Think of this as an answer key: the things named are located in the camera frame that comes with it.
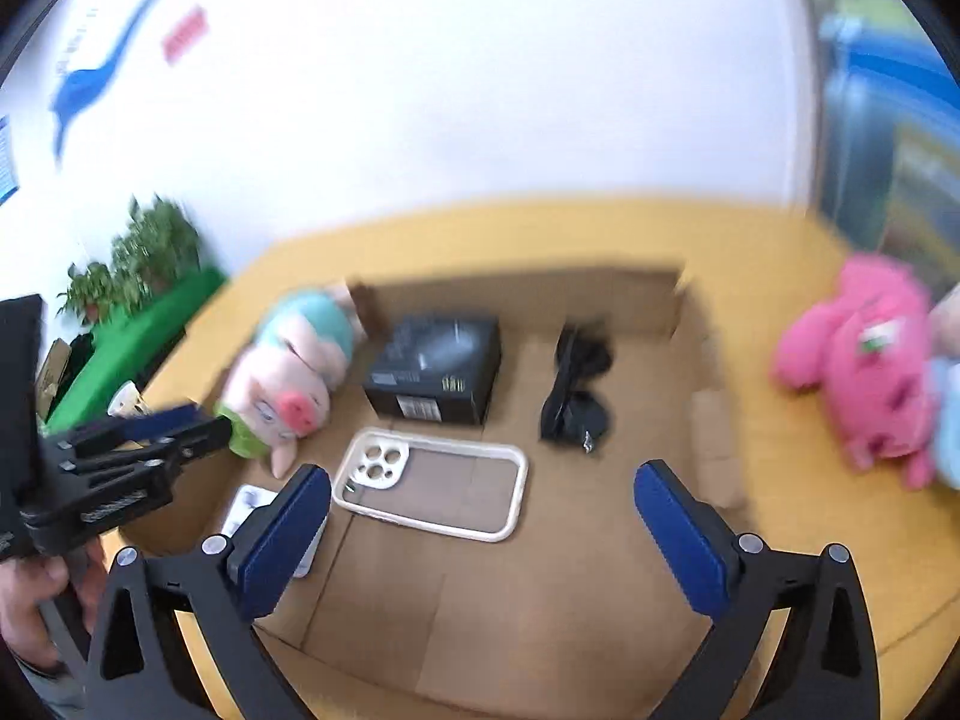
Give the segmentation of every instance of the human hand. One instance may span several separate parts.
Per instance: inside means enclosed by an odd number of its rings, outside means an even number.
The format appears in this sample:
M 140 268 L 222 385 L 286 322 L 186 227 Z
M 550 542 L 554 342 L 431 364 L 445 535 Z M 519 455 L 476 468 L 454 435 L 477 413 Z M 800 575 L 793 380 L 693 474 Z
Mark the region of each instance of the human hand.
M 97 607 L 107 585 L 104 547 L 99 538 L 86 546 L 89 565 L 74 589 L 83 608 L 83 624 L 93 632 Z M 21 661 L 50 670 L 61 658 L 50 640 L 40 609 L 66 590 L 70 578 L 62 557 L 15 557 L 0 563 L 0 637 Z

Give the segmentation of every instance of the pink stuffed animal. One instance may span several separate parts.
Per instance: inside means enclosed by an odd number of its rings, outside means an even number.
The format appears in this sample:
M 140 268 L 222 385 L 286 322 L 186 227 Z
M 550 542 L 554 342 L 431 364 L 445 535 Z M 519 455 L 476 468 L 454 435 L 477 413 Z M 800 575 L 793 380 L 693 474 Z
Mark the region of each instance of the pink stuffed animal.
M 330 393 L 296 354 L 259 343 L 234 365 L 218 413 L 233 421 L 230 448 L 242 457 L 269 452 L 270 470 L 280 479 L 294 463 L 296 441 L 325 423 Z
M 822 386 L 855 469 L 904 458 L 904 485 L 923 488 L 935 472 L 926 446 L 937 413 L 928 292 L 903 264 L 867 254 L 848 259 L 839 286 L 784 334 L 774 376 L 793 389 Z

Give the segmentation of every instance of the wooden table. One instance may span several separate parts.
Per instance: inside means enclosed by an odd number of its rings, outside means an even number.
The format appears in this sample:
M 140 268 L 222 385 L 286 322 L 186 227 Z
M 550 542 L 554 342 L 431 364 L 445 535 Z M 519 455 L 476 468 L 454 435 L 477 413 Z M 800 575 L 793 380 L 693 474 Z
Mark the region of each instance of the wooden table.
M 261 314 L 294 288 L 534 264 L 683 263 L 723 341 L 760 533 L 778 549 L 851 548 L 880 653 L 883 717 L 899 720 L 960 635 L 960 499 L 939 487 L 908 493 L 892 467 L 854 476 L 819 398 L 784 394 L 768 375 L 779 335 L 832 293 L 845 254 L 802 215 L 630 196 L 460 207 L 318 233 L 275 245 L 221 290 L 146 400 L 205 399 Z M 238 716 L 196 627 L 185 627 L 215 706 Z M 322 696 L 304 698 L 330 712 Z

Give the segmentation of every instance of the barcode sticker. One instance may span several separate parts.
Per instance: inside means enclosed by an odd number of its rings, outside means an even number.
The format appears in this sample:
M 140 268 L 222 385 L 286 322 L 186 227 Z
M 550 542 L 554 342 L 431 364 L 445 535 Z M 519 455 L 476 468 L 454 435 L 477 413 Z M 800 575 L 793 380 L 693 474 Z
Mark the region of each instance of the barcode sticker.
M 425 397 L 400 397 L 397 396 L 397 403 L 400 404 L 400 410 L 407 419 L 430 419 L 434 422 L 440 422 L 440 407 L 436 400 L 430 400 Z

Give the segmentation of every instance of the cardboard box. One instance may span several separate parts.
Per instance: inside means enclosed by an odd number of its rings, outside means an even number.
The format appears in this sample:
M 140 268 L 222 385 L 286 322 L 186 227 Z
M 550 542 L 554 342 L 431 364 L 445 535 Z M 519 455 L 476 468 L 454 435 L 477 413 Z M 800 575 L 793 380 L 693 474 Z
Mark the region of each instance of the cardboard box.
M 680 288 L 678 277 L 678 269 L 587 268 L 373 287 L 389 322 L 423 312 L 499 317 L 503 361 L 486 424 L 420 422 L 416 432 L 517 445 L 530 475 L 520 523 L 496 544 L 334 508 L 311 572 L 257 621 L 302 695 L 320 691 L 331 717 L 384 720 L 475 716 L 469 712 L 613 720 L 656 707 L 709 621 L 688 608 L 637 516 L 635 469 L 664 458 L 733 530 L 751 523 L 718 344 L 694 290 Z M 541 442 L 539 411 L 563 323 L 597 317 L 611 331 L 614 362 L 589 386 L 613 421 L 585 457 Z M 300 461 L 333 474 L 361 428 L 410 431 L 408 422 L 378 418 L 363 392 L 377 353 L 377 343 L 360 350 L 333 397 L 330 423 L 301 444 Z M 244 483 L 282 485 L 262 464 L 229 452 L 192 464 L 174 503 L 124 535 L 149 552 L 190 549 L 219 529 Z M 743 685 L 749 702 L 755 680 Z
M 40 366 L 40 373 L 37 375 L 37 416 L 40 419 L 46 419 L 50 415 L 50 405 L 56 397 L 56 389 L 59 386 L 61 377 L 64 376 L 66 364 L 70 361 L 70 344 L 63 338 L 57 338 L 50 346 L 43 365 Z
M 482 425 L 500 357 L 496 317 L 413 314 L 395 324 L 363 389 L 381 418 Z

